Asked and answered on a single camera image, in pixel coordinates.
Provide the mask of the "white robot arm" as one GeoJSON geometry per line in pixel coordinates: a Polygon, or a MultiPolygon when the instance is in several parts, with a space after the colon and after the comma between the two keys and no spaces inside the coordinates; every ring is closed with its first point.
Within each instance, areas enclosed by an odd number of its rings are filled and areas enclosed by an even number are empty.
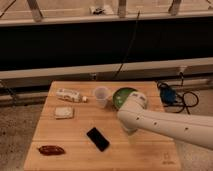
{"type": "Polygon", "coordinates": [[[132,92],[117,112],[127,132],[145,129],[213,150],[213,117],[157,112],[147,109],[148,99],[132,92]]]}

